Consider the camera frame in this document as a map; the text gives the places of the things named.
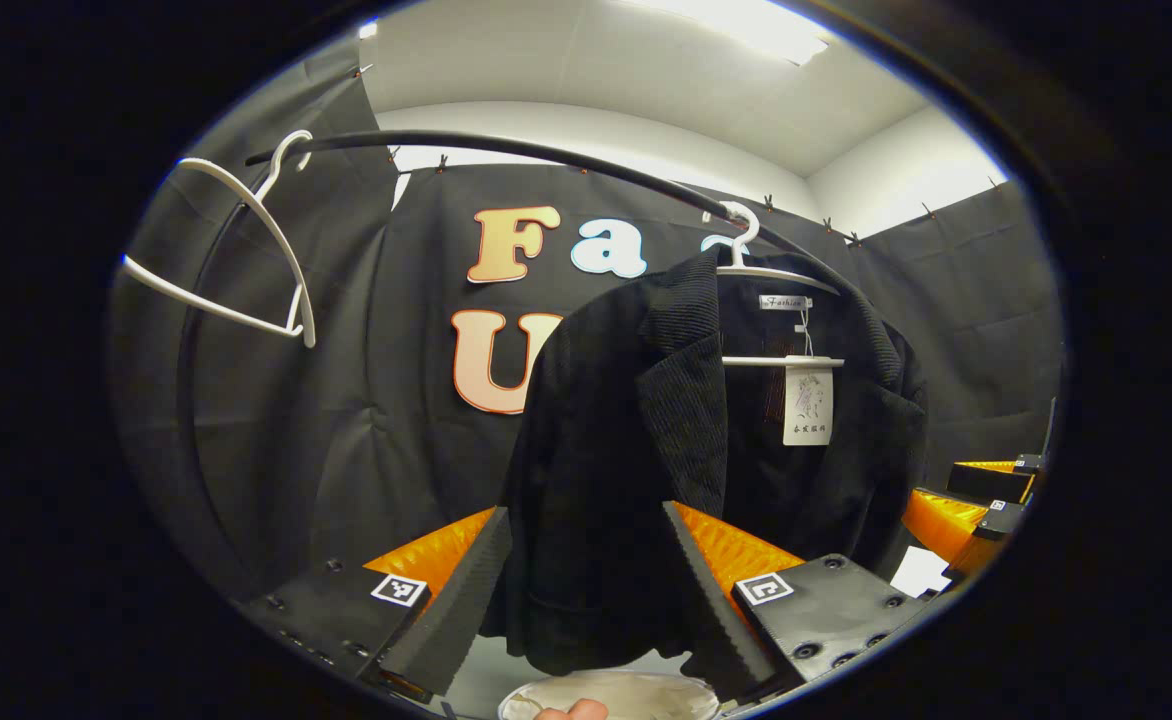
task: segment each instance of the white hanger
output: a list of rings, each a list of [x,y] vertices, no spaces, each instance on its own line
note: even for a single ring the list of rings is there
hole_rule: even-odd
[[[772,278],[783,279],[783,281],[797,281],[804,283],[806,286],[816,287],[827,292],[833,292],[834,296],[839,296],[839,291],[830,287],[829,284],[819,281],[819,279],[810,278],[808,276],[802,276],[798,273],[788,273],[785,270],[775,269],[752,269],[752,266],[747,265],[742,261],[742,247],[745,246],[748,242],[755,240],[756,236],[759,236],[759,218],[752,213],[750,208],[742,205],[741,202],[724,201],[724,208],[728,209],[728,213],[736,215],[738,218],[743,218],[749,223],[747,225],[747,231],[736,238],[732,238],[732,264],[722,265],[715,269],[715,274],[717,276],[750,276],[756,278]],[[811,356],[811,355],[790,355],[790,356],[724,356],[724,365],[744,365],[751,366],[751,368],[793,368],[793,366],[802,366],[802,368],[841,368],[843,360],[836,360],[832,356]]]
[[[195,296],[193,292],[186,292],[175,284],[166,281],[166,279],[158,277],[156,273],[150,272],[150,270],[143,269],[136,260],[129,258],[124,254],[124,271],[137,278],[138,281],[145,284],[148,287],[157,290],[164,296],[172,297],[175,300],[180,300],[186,305],[193,305],[199,307],[199,310],[205,310],[214,315],[222,315],[229,320],[234,320],[234,322],[241,322],[248,325],[250,327],[266,331],[270,333],[281,334],[281,337],[299,337],[301,334],[302,342],[306,347],[315,347],[315,314],[311,310],[311,292],[306,290],[306,278],[302,278],[302,266],[298,265],[297,256],[293,254],[293,249],[288,245],[288,240],[284,237],[284,231],[279,229],[279,223],[275,223],[275,218],[271,217],[270,211],[263,205],[263,199],[266,197],[266,192],[275,185],[275,181],[279,179],[280,170],[284,163],[284,151],[288,150],[288,145],[299,140],[312,140],[311,133],[299,129],[299,131],[291,133],[288,137],[285,137],[279,147],[275,148],[275,154],[271,156],[270,159],[270,176],[266,177],[266,182],[263,183],[261,190],[258,190],[254,195],[244,183],[239,182],[239,178],[234,177],[232,174],[226,172],[226,170],[220,169],[216,164],[210,163],[206,159],[198,158],[184,158],[178,163],[178,168],[190,168],[192,170],[199,170],[202,174],[207,174],[230,186],[230,190],[236,191],[240,201],[244,201],[244,205],[248,205],[248,209],[257,213],[258,218],[266,223],[266,229],[270,230],[275,240],[279,242],[280,249],[284,250],[284,258],[288,260],[289,269],[293,270],[293,278],[297,281],[297,287],[293,290],[293,305],[288,310],[288,320],[284,325],[274,325],[266,322],[266,320],[258,320],[252,315],[244,315],[238,313],[238,311],[231,310],[230,307],[217,305],[210,300],[203,299],[203,297]],[[311,163],[311,152],[302,156],[301,163],[297,164],[297,170],[301,172],[306,168],[306,164]],[[298,307],[302,311],[302,324],[293,327],[293,320],[297,318]]]

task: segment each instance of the garment tag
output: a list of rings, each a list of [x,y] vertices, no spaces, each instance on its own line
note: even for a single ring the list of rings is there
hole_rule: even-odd
[[[813,299],[805,296],[759,296],[759,310],[809,310]]]
[[[830,444],[834,427],[834,375],[830,368],[786,368],[786,422],[782,444]]]

